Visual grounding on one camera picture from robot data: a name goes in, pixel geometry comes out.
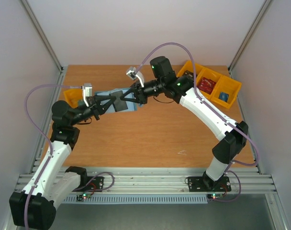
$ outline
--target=light blue foam block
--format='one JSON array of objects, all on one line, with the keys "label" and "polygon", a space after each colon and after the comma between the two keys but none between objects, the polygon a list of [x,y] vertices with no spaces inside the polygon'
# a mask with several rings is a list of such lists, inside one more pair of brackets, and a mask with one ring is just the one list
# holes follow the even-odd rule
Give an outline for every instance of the light blue foam block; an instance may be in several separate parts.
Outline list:
[{"label": "light blue foam block", "polygon": [[[130,88],[122,88],[122,89],[114,89],[114,90],[109,90],[109,91],[97,91],[94,93],[94,95],[98,95],[98,96],[109,96],[110,93],[113,92],[117,92],[117,91],[122,91],[123,93],[127,92]],[[129,95],[127,95],[125,98],[134,98],[133,94],[130,93]],[[136,111],[137,110],[137,104],[134,102],[126,102],[127,105],[127,109],[119,111],[119,112],[129,112],[129,111]],[[111,105],[108,110],[106,111],[106,114],[110,114],[110,113],[115,113],[115,109],[113,107],[113,105]]]}]

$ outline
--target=white arm segment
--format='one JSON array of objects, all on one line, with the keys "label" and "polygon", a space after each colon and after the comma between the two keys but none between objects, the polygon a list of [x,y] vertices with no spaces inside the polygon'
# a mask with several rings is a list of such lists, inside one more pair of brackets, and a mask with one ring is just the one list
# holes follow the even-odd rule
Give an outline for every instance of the white arm segment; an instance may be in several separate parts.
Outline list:
[{"label": "white arm segment", "polygon": [[[212,108],[215,109],[220,115],[222,115],[229,123],[236,126],[236,121],[226,116],[219,109],[217,109],[211,102],[209,102],[197,89],[199,95],[204,101],[206,101]],[[191,88],[186,92],[186,96],[181,97],[179,103],[189,109],[193,114],[195,114],[216,136],[218,140],[222,140],[225,137],[225,132],[232,131],[232,128],[225,125],[213,111],[211,111],[201,100],[195,95],[194,89]]]},{"label": "white arm segment", "polygon": [[[236,121],[226,116],[219,109],[217,109],[211,102],[209,102],[197,89],[198,94],[202,100],[206,101],[212,108],[215,109],[221,116],[223,116],[229,123],[236,126]],[[232,128],[225,124],[213,111],[211,111],[201,100],[197,98],[194,92],[194,88],[191,88],[186,92],[186,96],[181,97],[180,104],[189,109],[195,114],[216,136],[220,141],[225,137],[225,132],[232,131]],[[223,175],[228,164],[224,164],[213,158],[210,166],[206,170],[206,174],[214,181],[217,181],[221,175]]]},{"label": "white arm segment", "polygon": [[57,184],[52,187],[52,191],[47,200],[53,200],[53,206],[58,209],[59,205],[75,188],[79,186],[80,175],[75,172],[67,172]]},{"label": "white arm segment", "polygon": [[43,197],[48,199],[56,175],[58,174],[60,167],[63,165],[65,159],[71,153],[71,147],[68,144],[65,145],[61,141],[52,142],[52,147],[53,154],[50,155],[50,148],[48,148],[45,157],[41,164],[39,165],[39,168],[37,169],[35,175],[32,177],[30,182],[24,187],[23,190],[25,191],[26,194],[29,194],[32,186],[35,185],[34,182],[36,178],[38,177],[43,166],[46,164],[46,168],[43,171],[42,175],[40,176],[40,179],[34,191],[32,192],[32,195],[37,195],[37,193],[41,193]]}]

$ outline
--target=cable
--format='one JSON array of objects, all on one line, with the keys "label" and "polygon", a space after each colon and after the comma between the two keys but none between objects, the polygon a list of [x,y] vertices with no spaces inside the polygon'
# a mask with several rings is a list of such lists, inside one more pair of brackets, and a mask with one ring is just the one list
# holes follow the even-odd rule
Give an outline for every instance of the cable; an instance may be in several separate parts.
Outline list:
[{"label": "cable", "polygon": [[92,190],[92,193],[90,194],[90,196],[92,196],[93,194],[94,194],[94,191],[96,190],[96,185],[95,184],[93,184],[93,183],[90,183],[90,185],[92,185],[93,186],[93,190]]},{"label": "cable", "polygon": [[[52,147],[52,143],[50,141],[50,139],[46,136],[46,134],[35,124],[35,122],[32,120],[29,112],[28,112],[28,109],[27,109],[27,101],[30,97],[30,95],[40,89],[40,88],[45,88],[45,87],[60,87],[60,88],[66,88],[66,89],[80,89],[81,87],[80,86],[66,86],[66,85],[55,85],[55,84],[44,84],[44,85],[38,85],[36,86],[35,88],[31,89],[25,99],[24,99],[24,111],[25,111],[25,114],[27,116],[27,118],[29,119],[29,121],[34,125],[34,127],[37,129],[37,131],[46,139],[46,141],[48,142],[48,145],[50,147],[50,155],[53,154],[53,147]],[[35,189],[35,186],[37,185],[42,173],[44,172],[46,166],[48,165],[49,161],[50,161],[51,157],[48,157],[47,161],[45,162],[45,164],[43,165],[42,169],[40,170],[37,178],[35,179],[35,182],[34,182],[34,186],[31,187],[30,189],[30,192],[29,194],[27,195],[27,198],[26,198],[26,201],[25,201],[25,206],[24,206],[24,226],[25,226],[25,229],[28,230],[29,229],[29,224],[28,224],[28,207],[29,207],[29,203],[30,203],[30,199],[31,199],[31,195]]]},{"label": "cable", "polygon": [[231,199],[231,200],[220,200],[220,199],[208,199],[208,200],[211,200],[211,201],[218,201],[218,202],[223,202],[223,203],[227,203],[227,202],[232,202],[232,201],[236,201],[239,197],[240,197],[240,194],[241,194],[241,182],[240,182],[240,179],[239,177],[237,176],[236,173],[234,173],[233,171],[229,170],[227,171],[228,173],[232,173],[235,175],[235,177],[237,178],[238,180],[238,184],[239,184],[239,192],[237,194],[237,196],[234,198],[234,199]]},{"label": "cable", "polygon": [[161,102],[160,100],[156,99],[155,96],[153,96],[153,99],[159,103],[164,103],[164,104],[170,104],[170,103],[174,102],[174,100],[171,102]]},{"label": "cable", "polygon": [[89,124],[91,124],[91,123],[92,123],[92,118],[90,117],[89,119],[85,120],[84,123],[79,122],[79,123],[77,123],[77,125],[82,126],[82,125],[89,125]]},{"label": "cable", "polygon": [[104,191],[104,190],[110,189],[110,188],[115,184],[115,177],[113,176],[113,174],[112,174],[111,172],[101,172],[101,173],[98,173],[98,174],[96,174],[95,176],[93,176],[93,177],[92,177],[92,178],[91,178],[91,179],[90,179],[90,180],[85,184],[85,186],[80,187],[80,188],[76,188],[76,189],[73,190],[73,192],[76,192],[76,191],[78,191],[78,190],[81,190],[81,189],[85,188],[87,185],[89,185],[89,184],[91,183],[91,181],[94,180],[94,178],[96,178],[97,176],[103,175],[103,174],[107,174],[107,175],[111,176],[111,177],[112,177],[112,183],[111,183],[108,187],[106,187],[106,188],[102,188],[102,189],[96,189],[96,191]]},{"label": "cable", "polygon": [[246,138],[250,143],[251,145],[253,146],[254,150],[255,150],[255,162],[252,163],[252,164],[248,164],[248,163],[244,163],[244,162],[241,162],[241,161],[236,161],[236,160],[233,160],[230,164],[229,164],[229,167],[231,166],[231,164],[233,162],[236,162],[238,164],[242,164],[242,165],[245,165],[245,166],[256,166],[259,162],[259,151],[258,151],[258,148],[256,146],[256,144],[251,140],[251,138],[249,138],[248,135],[246,135],[244,132],[242,132],[241,130],[239,130],[237,127],[235,127],[234,125],[230,124],[222,115],[220,115],[213,107],[211,107],[211,105],[209,105],[205,100],[204,100],[204,96],[202,95],[202,93],[200,92],[200,90],[197,88],[197,72],[196,72],[196,68],[195,68],[195,64],[194,64],[194,60],[193,60],[193,57],[191,55],[191,53],[189,52],[189,50],[179,44],[179,43],[176,43],[176,42],[167,42],[167,43],[163,43],[159,46],[157,46],[155,49],[153,49],[146,57],[145,59],[142,61],[142,63],[140,64],[140,66],[138,66],[138,68],[136,69],[136,73],[138,73],[138,71],[142,68],[142,66],[146,63],[146,61],[150,58],[150,56],[155,53],[158,49],[160,49],[161,47],[164,47],[164,46],[168,46],[168,45],[173,45],[173,46],[179,46],[181,48],[183,48],[188,56],[190,57],[190,60],[192,62],[192,67],[193,67],[193,84],[194,84],[194,92],[195,92],[195,95],[197,96],[197,98],[202,101],[214,114],[216,114],[220,119],[223,120],[223,122],[225,122],[226,124],[228,124],[232,129],[236,130],[236,132],[238,132],[239,134],[241,134],[244,138]]}]

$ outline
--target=yellow bin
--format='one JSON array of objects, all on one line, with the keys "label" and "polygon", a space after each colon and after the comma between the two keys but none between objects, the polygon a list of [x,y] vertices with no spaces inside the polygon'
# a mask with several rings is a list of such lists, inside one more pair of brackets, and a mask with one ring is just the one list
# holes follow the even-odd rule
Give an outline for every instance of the yellow bin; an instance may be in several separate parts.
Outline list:
[{"label": "yellow bin", "polygon": [[72,107],[76,108],[78,106],[78,101],[83,100],[82,89],[70,89],[64,91],[64,96],[66,102]]},{"label": "yellow bin", "polygon": [[[207,94],[201,91],[204,97],[206,97],[208,100],[212,102],[215,102],[229,109],[235,102],[242,83],[234,79],[231,79],[230,77],[225,76],[221,73],[206,68],[200,64],[195,63],[195,67],[197,72],[197,82],[196,82],[197,85],[199,84],[203,77],[211,79],[216,82],[211,94]],[[183,68],[181,68],[180,71],[178,72],[177,77],[181,77],[187,70],[193,72],[193,65],[191,61],[187,61],[185,63]],[[221,92],[227,93],[229,95],[227,102],[219,99],[219,95]]]}]

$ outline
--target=metal plate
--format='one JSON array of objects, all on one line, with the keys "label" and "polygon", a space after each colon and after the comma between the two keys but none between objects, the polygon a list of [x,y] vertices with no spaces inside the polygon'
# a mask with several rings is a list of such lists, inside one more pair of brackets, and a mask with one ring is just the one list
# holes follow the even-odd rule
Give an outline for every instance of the metal plate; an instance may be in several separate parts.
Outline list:
[{"label": "metal plate", "polygon": [[208,190],[203,183],[202,176],[189,176],[187,177],[187,184],[189,187],[189,192],[225,192],[225,188],[221,186],[223,184],[228,192],[232,191],[230,180],[227,176],[223,176],[220,182],[213,190]]}]

